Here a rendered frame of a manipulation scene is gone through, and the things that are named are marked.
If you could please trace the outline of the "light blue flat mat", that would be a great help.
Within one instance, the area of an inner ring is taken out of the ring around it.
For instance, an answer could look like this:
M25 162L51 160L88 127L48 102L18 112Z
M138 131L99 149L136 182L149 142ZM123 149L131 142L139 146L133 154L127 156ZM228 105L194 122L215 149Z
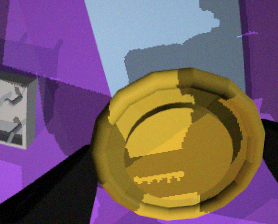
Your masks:
M151 72L198 68L245 93L237 0L84 0L108 91Z

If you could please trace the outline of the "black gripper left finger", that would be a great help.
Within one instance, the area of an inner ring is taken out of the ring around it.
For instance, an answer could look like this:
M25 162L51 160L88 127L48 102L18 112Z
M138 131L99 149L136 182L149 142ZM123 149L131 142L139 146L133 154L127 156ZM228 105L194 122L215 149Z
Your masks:
M0 224L90 224L98 188L90 145L0 204Z

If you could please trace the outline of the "yellow plate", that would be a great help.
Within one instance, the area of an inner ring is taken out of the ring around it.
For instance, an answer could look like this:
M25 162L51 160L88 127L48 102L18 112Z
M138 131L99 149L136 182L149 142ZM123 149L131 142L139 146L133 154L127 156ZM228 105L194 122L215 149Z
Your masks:
M188 220L239 196L263 163L256 104L228 77L151 72L119 88L96 117L96 180L135 214Z

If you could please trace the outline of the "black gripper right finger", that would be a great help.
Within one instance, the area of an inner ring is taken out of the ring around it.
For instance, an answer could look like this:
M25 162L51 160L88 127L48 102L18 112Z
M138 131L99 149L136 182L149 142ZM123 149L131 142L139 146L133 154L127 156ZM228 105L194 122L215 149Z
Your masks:
M265 131L263 160L278 183L278 123L267 119L260 120Z

